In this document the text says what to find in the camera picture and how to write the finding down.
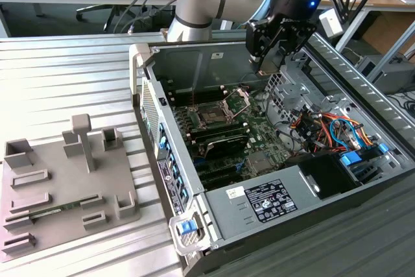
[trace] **desk leg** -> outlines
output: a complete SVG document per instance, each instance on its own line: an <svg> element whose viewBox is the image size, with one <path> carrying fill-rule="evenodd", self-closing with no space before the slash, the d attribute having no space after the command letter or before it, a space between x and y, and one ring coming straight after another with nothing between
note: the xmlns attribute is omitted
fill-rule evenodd
<svg viewBox="0 0 415 277"><path fill-rule="evenodd" d="M369 14L369 10L362 9L354 19L354 21L350 24L349 28L344 32L342 39L337 43L336 50L338 52L342 52L344 47L348 44L348 42L351 40L351 37L355 34L356 30L361 26L362 22L366 18L366 16Z"/></svg>
<svg viewBox="0 0 415 277"><path fill-rule="evenodd" d="M10 37L10 32L6 24L6 19L3 16L3 13L0 11L0 38Z"/></svg>
<svg viewBox="0 0 415 277"><path fill-rule="evenodd" d="M42 18L42 17L45 16L45 14L43 14L43 12L42 12L42 8L40 7L40 5L38 3L33 4L33 9L34 9L34 13L36 13L37 17Z"/></svg>

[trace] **computer chassis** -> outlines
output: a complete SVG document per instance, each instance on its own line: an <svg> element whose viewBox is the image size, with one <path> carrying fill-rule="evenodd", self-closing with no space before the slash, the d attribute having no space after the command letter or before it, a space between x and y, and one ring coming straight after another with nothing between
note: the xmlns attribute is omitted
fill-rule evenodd
<svg viewBox="0 0 415 277"><path fill-rule="evenodd" d="M169 227L176 251L185 259L186 276L212 271L356 207L415 169L413 121L320 35L314 34L273 74L251 76L255 78L242 82L241 77L252 72L248 59L241 40L140 43L130 48L132 102L158 164L159 186L168 198L164 208L173 215ZM140 94L137 74L143 76ZM255 97L249 88L257 90ZM259 91L268 97L259 98ZM236 111L223 107L231 104L229 96L235 92L241 96L242 108L250 106L250 114L257 120L266 117L270 121L278 139L254 136L254 126L237 122ZM227 132L230 137L221 134L199 143L201 133L210 137L216 131L209 128L213 121L206 114L193 113L200 110L197 103L202 97L224 111L222 115L214 107L208 116L241 132ZM185 99L186 114L192 114L190 121L185 116L185 130L183 119L177 117L179 98ZM333 136L330 147L320 139L323 134L331 140L333 134L324 134L325 118L333 120L330 131L335 133L338 128L337 141ZM313 132L319 121L320 128ZM345 130L347 121L358 122ZM186 133L189 127L193 130ZM200 163L216 166L220 151L225 155L225 147L229 151L236 148L236 139L246 143L238 149L246 157L242 155L242 162L234 167L213 170L218 177L209 181L216 181L216 186L228 184L216 188L202 183L203 175L197 169ZM342 147L344 140L349 145ZM274 154L268 151L271 141L276 146ZM296 145L300 150L293 152ZM214 157L208 158L215 146ZM258 174L247 178L245 171Z"/></svg>

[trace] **blue tab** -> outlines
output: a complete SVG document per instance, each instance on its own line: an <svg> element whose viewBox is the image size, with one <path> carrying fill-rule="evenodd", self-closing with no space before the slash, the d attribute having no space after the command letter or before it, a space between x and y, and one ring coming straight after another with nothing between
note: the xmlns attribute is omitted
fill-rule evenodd
<svg viewBox="0 0 415 277"><path fill-rule="evenodd" d="M348 152L341 157L344 165L353 165L357 162L361 162L362 158L356 152Z"/></svg>
<svg viewBox="0 0 415 277"><path fill-rule="evenodd" d="M173 165L173 178L177 178L179 175L179 169L177 169L177 165Z"/></svg>
<svg viewBox="0 0 415 277"><path fill-rule="evenodd" d="M389 147L387 147L385 143L380 143L379 149L381 150L383 154L389 151Z"/></svg>
<svg viewBox="0 0 415 277"><path fill-rule="evenodd" d="M179 229L180 235L189 234L197 230L197 224L195 220L189 220L181 222L177 228Z"/></svg>
<svg viewBox="0 0 415 277"><path fill-rule="evenodd" d="M158 143L158 146L160 149L164 149L166 146L167 138L165 136L162 136L160 139L160 143Z"/></svg>

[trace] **office chair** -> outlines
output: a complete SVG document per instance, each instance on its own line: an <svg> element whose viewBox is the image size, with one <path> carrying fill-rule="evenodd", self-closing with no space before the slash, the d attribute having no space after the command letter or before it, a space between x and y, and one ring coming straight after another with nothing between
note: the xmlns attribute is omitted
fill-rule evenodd
<svg viewBox="0 0 415 277"><path fill-rule="evenodd" d="M120 16L122 14L127 6L123 5L95 5L95 6L87 6L86 8L81 8L77 10L77 20L78 21L84 21L82 18L82 14L85 12L91 12L91 11L98 11L98 10L104 10L104 9L111 9L110 16L108 16L108 19L106 20L106 23L104 25L104 32L108 32L108 29L110 28L111 22L114 18L114 16ZM127 11L127 14L131 18L135 18L136 15L131 12Z"/></svg>

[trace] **blue connector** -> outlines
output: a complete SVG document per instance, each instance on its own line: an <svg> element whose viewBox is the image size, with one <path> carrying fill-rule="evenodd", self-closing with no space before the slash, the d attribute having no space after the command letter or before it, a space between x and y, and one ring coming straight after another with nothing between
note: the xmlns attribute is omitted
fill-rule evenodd
<svg viewBox="0 0 415 277"><path fill-rule="evenodd" d="M350 166L357 162L361 162L362 158L356 152L347 152L343 154L341 160L344 163L344 165Z"/></svg>
<svg viewBox="0 0 415 277"><path fill-rule="evenodd" d="M379 144L379 149L381 150L381 152L383 154L385 154L386 152L389 151L389 147L387 147L385 143L380 143Z"/></svg>

